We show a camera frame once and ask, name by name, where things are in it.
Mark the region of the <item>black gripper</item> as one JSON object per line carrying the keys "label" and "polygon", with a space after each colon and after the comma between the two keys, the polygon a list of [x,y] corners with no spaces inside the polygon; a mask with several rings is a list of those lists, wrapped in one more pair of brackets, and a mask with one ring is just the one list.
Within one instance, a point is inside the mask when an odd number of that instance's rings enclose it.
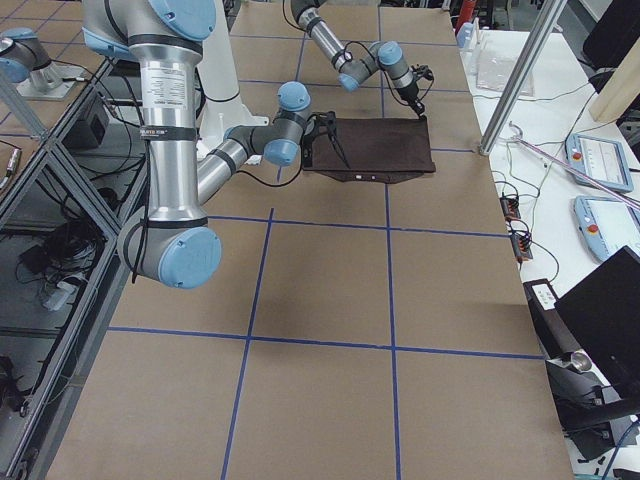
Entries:
{"label": "black gripper", "polygon": [[336,114],[334,112],[314,112],[308,123],[301,141],[301,164],[304,169],[312,166],[313,145],[317,139],[326,137],[346,168],[350,167],[346,153],[340,143],[336,128]]}
{"label": "black gripper", "polygon": [[430,85],[434,82],[434,73],[428,65],[410,66],[409,71],[405,75],[407,81],[397,88],[400,98],[413,110],[419,117],[425,116],[425,105],[422,100],[425,94],[420,94],[418,82],[422,79],[430,81]]}

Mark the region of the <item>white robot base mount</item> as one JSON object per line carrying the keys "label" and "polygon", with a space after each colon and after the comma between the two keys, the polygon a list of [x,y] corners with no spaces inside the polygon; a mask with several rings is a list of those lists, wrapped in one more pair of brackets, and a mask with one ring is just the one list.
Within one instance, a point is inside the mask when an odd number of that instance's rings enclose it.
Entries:
{"label": "white robot base mount", "polygon": [[268,117],[254,116],[240,95],[236,67],[229,40],[223,2],[207,1],[215,7],[213,32],[203,42],[202,61],[197,66],[205,104],[200,116],[198,161],[217,147],[225,132],[238,125],[264,126]]}

